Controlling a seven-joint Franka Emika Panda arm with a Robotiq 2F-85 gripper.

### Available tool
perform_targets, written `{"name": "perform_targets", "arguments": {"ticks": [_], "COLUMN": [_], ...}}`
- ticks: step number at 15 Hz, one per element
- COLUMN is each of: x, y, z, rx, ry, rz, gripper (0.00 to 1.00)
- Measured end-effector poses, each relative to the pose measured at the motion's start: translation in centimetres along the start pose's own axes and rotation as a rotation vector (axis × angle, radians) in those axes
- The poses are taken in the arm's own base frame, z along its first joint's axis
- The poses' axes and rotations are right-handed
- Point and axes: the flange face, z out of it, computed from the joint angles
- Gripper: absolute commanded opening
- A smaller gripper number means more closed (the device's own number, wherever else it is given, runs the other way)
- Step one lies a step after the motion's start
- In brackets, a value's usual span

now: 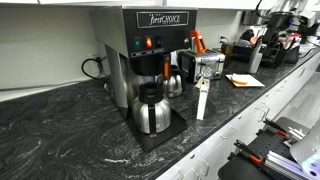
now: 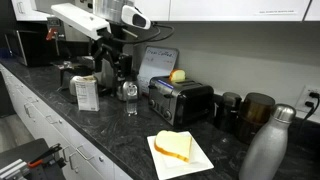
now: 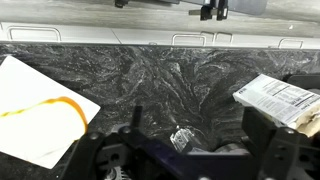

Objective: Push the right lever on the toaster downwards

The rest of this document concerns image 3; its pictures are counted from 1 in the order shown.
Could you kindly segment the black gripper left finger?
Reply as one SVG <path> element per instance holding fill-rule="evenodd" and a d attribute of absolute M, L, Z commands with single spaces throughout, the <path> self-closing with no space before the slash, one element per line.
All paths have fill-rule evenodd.
<path fill-rule="evenodd" d="M 136 106 L 131 122 L 115 126 L 109 135 L 84 134 L 77 141 L 60 180 L 103 180 L 112 168 L 131 164 L 133 149 L 124 136 L 139 129 L 142 112 L 143 107 Z"/>

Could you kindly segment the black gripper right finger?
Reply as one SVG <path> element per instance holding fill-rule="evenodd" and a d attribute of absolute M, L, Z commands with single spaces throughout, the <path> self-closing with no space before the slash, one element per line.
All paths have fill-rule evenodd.
<path fill-rule="evenodd" d="M 277 127 L 253 107 L 242 117 L 244 143 L 257 159 L 257 180 L 320 180 L 319 136 Z"/>

